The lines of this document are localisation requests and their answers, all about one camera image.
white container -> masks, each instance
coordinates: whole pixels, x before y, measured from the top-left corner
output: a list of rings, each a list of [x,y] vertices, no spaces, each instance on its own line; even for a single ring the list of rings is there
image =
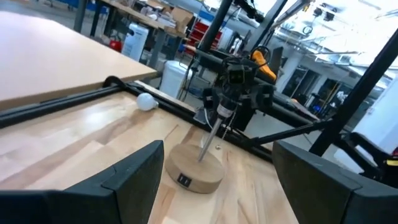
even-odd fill
[[[139,62],[149,30],[138,24],[131,23],[129,32],[124,39],[122,54]]]
[[[177,98],[185,78],[188,67],[178,61],[169,60],[165,63],[160,90],[167,95]],[[192,77],[192,71],[188,73],[188,79]]]

white ball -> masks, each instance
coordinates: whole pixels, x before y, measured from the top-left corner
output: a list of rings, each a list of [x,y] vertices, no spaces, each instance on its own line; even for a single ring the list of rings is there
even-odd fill
[[[149,111],[157,107],[158,102],[155,101],[154,97],[149,93],[141,93],[137,97],[137,105],[140,110]]]

wooden table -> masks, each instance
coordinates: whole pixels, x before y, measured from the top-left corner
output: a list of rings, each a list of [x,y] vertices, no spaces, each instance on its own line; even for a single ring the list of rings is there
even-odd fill
[[[151,68],[156,68],[157,65],[157,61],[159,58],[159,52],[162,50],[162,47],[164,45],[165,42],[165,38],[166,35],[172,35],[175,36],[175,44],[172,47],[173,49],[171,50],[174,54],[171,56],[168,56],[168,60],[173,60],[175,57],[175,53],[177,52],[179,45],[181,43],[182,38],[185,37],[185,33],[184,32],[180,32],[172,27],[169,27],[161,22],[155,21],[153,19],[151,19],[148,16],[145,16],[143,14],[141,14],[140,12],[137,12],[133,9],[131,9],[130,7],[124,6],[121,3],[115,1],[115,0],[100,0],[97,1],[96,3],[96,11],[94,14],[94,18],[93,18],[93,24],[91,26],[91,32],[90,32],[90,36],[95,36],[95,32],[96,32],[96,27],[98,24],[98,19],[100,18],[100,11],[101,8],[103,6],[109,7],[109,16],[108,16],[108,21],[112,20],[112,17],[114,17],[113,15],[115,14],[115,9],[119,9],[123,12],[128,13],[131,17],[133,17],[135,20],[137,20],[139,23],[147,25],[155,30],[157,30],[157,36],[156,36],[156,40],[155,40],[155,45],[153,47],[152,50],[152,55],[150,57],[149,60],[149,66]],[[84,13],[85,10],[83,9],[78,9],[77,13],[76,13],[76,19],[75,19],[75,28],[79,28],[79,29],[75,29],[77,32],[81,31],[81,25],[83,23],[83,18],[84,18]]]
[[[166,158],[178,143],[200,145],[204,131],[135,99],[118,93],[0,130],[0,189],[65,189],[156,139]],[[271,164],[220,138],[209,152],[226,170],[219,189],[189,192],[163,170],[149,223],[297,223]]]
[[[0,111],[156,74],[54,21],[0,11],[0,29]]]

round wooden base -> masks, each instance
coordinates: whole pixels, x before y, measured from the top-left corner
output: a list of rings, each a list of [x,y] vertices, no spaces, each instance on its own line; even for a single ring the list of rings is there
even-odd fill
[[[209,194],[214,192],[224,177],[221,162],[207,153],[201,162],[198,146],[178,144],[166,159],[165,168],[171,178],[183,188],[192,192]]]

orange part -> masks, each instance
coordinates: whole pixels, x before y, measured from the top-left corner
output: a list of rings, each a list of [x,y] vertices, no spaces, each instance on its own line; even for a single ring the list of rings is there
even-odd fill
[[[254,53],[251,56],[252,59],[256,62],[258,65],[265,64],[267,61],[265,60],[263,54],[259,50],[255,50]],[[268,65],[263,65],[260,68],[260,71],[265,73],[269,78],[271,78],[273,81],[276,80],[276,75],[271,69],[269,69]]]

